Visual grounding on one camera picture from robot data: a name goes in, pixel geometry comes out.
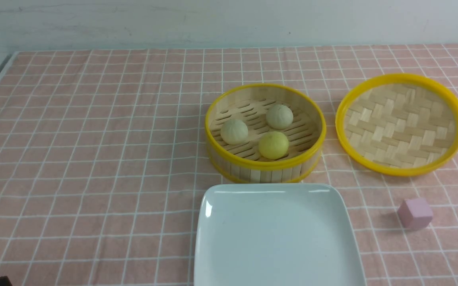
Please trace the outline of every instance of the pink cube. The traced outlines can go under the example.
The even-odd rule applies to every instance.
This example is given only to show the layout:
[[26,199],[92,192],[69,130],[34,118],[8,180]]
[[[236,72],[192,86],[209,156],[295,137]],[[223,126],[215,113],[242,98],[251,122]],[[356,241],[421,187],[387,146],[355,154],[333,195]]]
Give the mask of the pink cube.
[[433,217],[431,206],[423,197],[406,199],[398,208],[397,213],[402,225],[411,230],[426,228]]

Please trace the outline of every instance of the woven bamboo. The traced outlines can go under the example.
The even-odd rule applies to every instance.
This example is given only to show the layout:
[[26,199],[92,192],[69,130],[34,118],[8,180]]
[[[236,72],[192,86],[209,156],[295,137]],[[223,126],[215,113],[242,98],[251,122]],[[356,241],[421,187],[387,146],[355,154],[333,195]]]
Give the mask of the woven bamboo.
[[344,118],[349,144],[367,160],[393,168],[436,161],[456,138],[452,109],[415,85],[382,85],[361,94]]
[[[282,158],[270,160],[260,155],[258,143],[266,132],[275,130],[266,123],[266,112],[274,104],[288,106],[293,112],[294,119],[285,130],[279,130],[289,140],[287,153]],[[248,137],[244,143],[228,145],[222,140],[220,129],[229,119],[240,119],[247,125]],[[206,125],[209,127],[207,132],[214,139],[213,143],[208,141],[209,156],[215,167],[233,181],[249,183],[295,181],[312,171],[320,156],[320,148],[293,166],[290,159],[311,150],[325,128],[323,122],[324,119],[318,108],[299,92],[279,85],[249,85],[234,92],[227,92],[211,106],[206,117]],[[243,160],[228,160],[231,156],[226,152]],[[285,167],[281,167],[280,164],[266,165],[266,163],[282,161]],[[250,162],[263,164],[257,166]]]

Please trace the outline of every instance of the yellow rim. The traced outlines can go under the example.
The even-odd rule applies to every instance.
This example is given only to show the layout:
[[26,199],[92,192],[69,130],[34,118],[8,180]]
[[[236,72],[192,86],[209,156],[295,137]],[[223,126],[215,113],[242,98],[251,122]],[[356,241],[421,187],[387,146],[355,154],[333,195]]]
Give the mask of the yellow rim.
[[[450,108],[452,109],[453,115],[456,119],[456,137],[453,141],[452,146],[438,160],[418,168],[391,168],[379,165],[377,163],[365,159],[358,152],[356,152],[356,150],[349,144],[349,141],[344,133],[344,117],[351,103],[353,103],[353,101],[365,91],[372,89],[374,87],[378,87],[380,85],[389,85],[391,83],[417,85],[429,89],[432,92],[438,94],[440,98],[443,98],[446,101],[447,105],[450,106]],[[349,154],[349,156],[351,156],[358,163],[376,172],[381,172],[392,176],[417,176],[420,174],[431,172],[439,168],[456,154],[458,150],[458,99],[449,89],[447,89],[442,84],[432,79],[415,74],[386,74],[375,78],[371,78],[363,83],[360,83],[357,87],[351,90],[344,98],[344,100],[342,100],[340,106],[338,107],[335,125],[337,129],[337,136],[340,141],[340,144],[342,145],[342,148],[344,148],[344,150]]]
[[[226,171],[222,170],[222,168],[220,168],[217,164],[215,164],[215,162],[213,161],[212,157],[211,157],[211,154],[208,152],[209,154],[209,157],[210,157],[210,162],[211,162],[211,165],[213,165],[215,167],[215,169],[220,173],[222,174],[222,176],[226,177],[228,180],[234,182],[234,183],[238,183],[238,184],[252,184],[252,182],[247,182],[247,181],[243,181],[243,180],[240,180],[236,177],[234,177],[233,175],[227,173]],[[289,181],[285,181],[285,182],[282,182],[282,183],[298,183],[300,182],[301,180],[307,178],[307,176],[309,176],[312,171],[316,168],[316,166],[318,165],[319,163],[319,159],[321,158],[321,156],[319,156],[316,161],[314,162],[314,165],[307,170],[307,172],[305,172],[305,174],[302,174],[300,177],[297,177],[297,178],[294,178],[294,179],[291,179]]]
[[[288,91],[293,92],[293,93],[297,94],[298,96],[302,96],[308,102],[310,102],[316,108],[316,110],[318,111],[320,119],[321,119],[322,130],[321,130],[320,136],[319,136],[318,140],[316,141],[316,143],[314,143],[314,145],[310,149],[306,150],[305,152],[303,152],[302,154],[300,154],[300,155],[298,155],[298,156],[296,156],[294,158],[283,160],[283,161],[274,161],[274,162],[258,162],[258,161],[252,161],[252,160],[249,160],[249,159],[244,159],[244,158],[238,157],[236,155],[233,155],[233,154],[227,152],[224,148],[222,148],[222,146],[220,146],[217,143],[217,141],[215,141],[215,138],[213,138],[213,136],[211,135],[209,122],[208,122],[208,116],[211,113],[211,110],[214,108],[214,106],[222,98],[224,98],[225,96],[228,96],[229,94],[231,94],[233,92],[236,92],[236,91],[238,91],[240,89],[247,89],[249,87],[278,87],[278,88],[281,88],[281,89],[287,89]],[[243,166],[243,167],[247,167],[247,168],[250,168],[250,169],[254,169],[254,170],[265,170],[265,171],[280,170],[280,169],[289,168],[289,167],[293,167],[293,166],[299,165],[299,164],[307,161],[309,158],[312,157],[312,155],[321,147],[321,145],[323,144],[323,141],[325,139],[325,136],[326,136],[326,122],[325,122],[323,113],[321,112],[321,109],[319,108],[319,106],[316,105],[315,102],[313,102],[306,95],[302,94],[301,92],[299,92],[299,91],[297,91],[295,89],[291,89],[290,87],[284,87],[283,85],[273,85],[272,83],[255,83],[253,85],[242,85],[241,87],[236,87],[234,89],[231,89],[231,90],[225,92],[224,94],[219,96],[210,105],[210,108],[208,109],[208,112],[206,112],[206,119],[205,119],[205,123],[204,124],[205,124],[204,128],[205,128],[205,132],[206,132],[206,138],[208,139],[209,144],[211,146],[213,146],[215,151],[218,154],[220,154],[220,156],[222,158],[224,158],[225,160],[227,160],[227,161],[229,161],[231,163],[234,163],[234,164],[237,164],[237,165],[240,165],[240,166]]]

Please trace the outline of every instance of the bamboo steamer lid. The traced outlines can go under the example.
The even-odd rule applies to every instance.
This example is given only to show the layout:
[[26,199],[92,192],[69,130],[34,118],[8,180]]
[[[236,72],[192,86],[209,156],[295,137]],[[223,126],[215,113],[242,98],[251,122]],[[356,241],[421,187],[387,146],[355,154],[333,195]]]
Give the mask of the bamboo steamer lid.
[[440,167],[458,149],[458,99],[434,80],[376,77],[355,87],[336,115],[342,147],[364,166],[397,176]]

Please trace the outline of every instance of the yellow bun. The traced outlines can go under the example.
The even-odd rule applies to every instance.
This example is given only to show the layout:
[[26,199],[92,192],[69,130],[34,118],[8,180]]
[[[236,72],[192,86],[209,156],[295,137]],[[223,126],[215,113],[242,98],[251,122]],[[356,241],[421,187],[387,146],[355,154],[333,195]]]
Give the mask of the yellow bun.
[[259,140],[259,152],[262,157],[276,160],[283,157],[289,148],[289,140],[278,131],[267,132]]

